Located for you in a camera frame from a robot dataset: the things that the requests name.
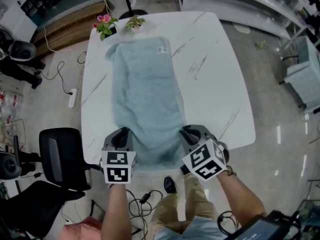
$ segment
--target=light blue shirt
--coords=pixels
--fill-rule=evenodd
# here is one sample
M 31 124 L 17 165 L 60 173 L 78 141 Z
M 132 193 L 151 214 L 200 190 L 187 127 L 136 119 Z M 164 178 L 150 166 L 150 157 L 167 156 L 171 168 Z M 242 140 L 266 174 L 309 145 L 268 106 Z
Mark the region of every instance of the light blue shirt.
M 154 236 L 154 240 L 223 240 L 226 237 L 216 221 L 195 216 L 182 234 L 163 228 Z

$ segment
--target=pink flower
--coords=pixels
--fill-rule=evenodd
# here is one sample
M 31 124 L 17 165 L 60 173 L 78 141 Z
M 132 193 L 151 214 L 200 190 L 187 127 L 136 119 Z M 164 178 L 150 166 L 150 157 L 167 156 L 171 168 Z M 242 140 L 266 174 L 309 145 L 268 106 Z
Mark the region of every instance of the pink flower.
M 97 19 L 99 22 L 108 23 L 111 20 L 111 16 L 109 14 L 99 15 Z

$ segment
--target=person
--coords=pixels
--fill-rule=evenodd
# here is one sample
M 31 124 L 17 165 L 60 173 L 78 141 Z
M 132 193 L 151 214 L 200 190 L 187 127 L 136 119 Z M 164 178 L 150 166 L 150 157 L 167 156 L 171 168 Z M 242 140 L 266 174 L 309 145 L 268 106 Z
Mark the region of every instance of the person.
M 218 213 L 206 198 L 198 178 L 184 165 L 185 221 L 178 221 L 178 195 L 174 181 L 167 176 L 164 189 L 167 196 L 156 206 L 149 224 L 148 238 L 154 240 L 222 240 L 217 224 Z M 233 173 L 228 166 L 217 176 L 234 217 L 243 226 L 256 215 L 266 216 L 262 201 Z M 115 184 L 110 189 L 107 212 L 101 229 L 101 240 L 130 240 L 131 223 L 126 187 Z
M 23 69 L 21 69 L 15 60 L 6 56 L 0 59 L 0 72 L 8 77 L 15 78 L 19 81 L 26 81 L 31 84 L 32 89 L 36 89 L 41 83 L 42 78 L 39 78 Z
M 21 150 L 18 151 L 18 158 L 21 167 L 20 176 L 24 176 L 30 172 L 34 172 L 36 167 L 32 164 L 32 162 L 42 162 L 41 157 L 37 153 L 26 153 Z

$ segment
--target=power strip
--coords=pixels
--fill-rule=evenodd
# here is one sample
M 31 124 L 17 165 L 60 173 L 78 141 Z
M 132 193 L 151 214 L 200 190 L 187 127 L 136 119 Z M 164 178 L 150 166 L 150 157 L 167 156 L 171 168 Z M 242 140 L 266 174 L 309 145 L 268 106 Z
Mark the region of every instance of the power strip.
M 68 107 L 73 109 L 76 106 L 76 100 L 77 100 L 77 94 L 78 94 L 78 89 L 71 89 L 72 95 L 69 97 L 69 104 Z

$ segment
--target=gray floor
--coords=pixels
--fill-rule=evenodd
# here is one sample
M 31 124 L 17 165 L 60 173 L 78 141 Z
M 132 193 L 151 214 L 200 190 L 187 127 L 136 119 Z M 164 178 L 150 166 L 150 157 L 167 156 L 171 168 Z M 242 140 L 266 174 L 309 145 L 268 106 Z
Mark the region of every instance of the gray floor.
M 123 0 L 112 2 L 116 5 L 116 14 L 125 11 Z M 137 0 L 136 8 L 147 9 L 149 13 L 178 10 L 174 0 Z M 307 180 L 319 176 L 320 140 L 310 142 L 319 136 L 317 126 L 320 115 L 305 115 L 303 109 L 298 108 L 299 100 L 292 95 L 292 89 L 278 84 L 286 73 L 288 65 L 293 63 L 292 60 L 281 61 L 281 56 L 284 54 L 280 52 L 278 38 L 255 29 L 251 29 L 249 34 L 241 33 L 228 22 L 223 22 L 222 25 L 242 70 L 256 131 L 254 144 L 230 151 L 230 165 L 239 178 L 261 198 L 267 212 L 280 210 L 290 215 L 307 195 Z M 255 44 L 263 40 L 266 41 L 265 45 L 257 49 Z M 65 61 L 61 71 L 65 88 L 67 90 L 74 88 L 80 77 L 77 57 L 87 49 L 87 45 L 88 42 L 85 41 L 71 46 L 71 50 L 47 56 L 44 59 L 47 64 L 43 71 L 45 76 L 54 76 L 58 63 Z M 20 116 L 24 119 L 26 127 L 26 151 L 39 152 L 38 136 L 43 129 L 73 127 L 81 130 L 79 102 L 81 92 L 78 94 L 75 108 L 68 108 L 68 99 L 69 96 L 62 91 L 59 77 L 51 81 L 44 79 L 36 90 L 32 90 L 29 85 L 25 86 L 24 104 Z M 41 172 L 41 165 L 37 164 L 37 167 Z M 178 192 L 181 194 L 178 214 L 179 218 L 183 219 L 184 189 L 180 187 L 183 184 L 180 184 L 182 175 L 178 169 L 146 174 L 135 173 L 132 184 L 127 185 L 127 188 L 132 190 L 137 198 L 152 189 L 165 193 L 163 179 L 166 175 L 171 175 L 178 183 Z M 70 201 L 63 208 L 65 217 L 74 223 L 88 216 L 91 199 L 106 209 L 108 188 L 103 175 L 99 171 L 92 171 L 91 177 L 92 188 L 86 197 Z M 32 177 L 20 180 L 21 188 L 25 189 L 33 181 Z M 217 179 L 206 182 L 204 188 L 219 213 L 229 208 Z M 311 197 L 317 197 L 318 194 L 312 192 Z M 158 200 L 157 194 L 150 199 L 153 206 Z M 95 218 L 101 218 L 102 215 L 103 213 L 98 210 L 94 213 Z M 137 218 L 132 223 L 139 226 L 142 222 Z M 45 239 L 57 239 L 64 224 L 65 221 L 60 213 Z

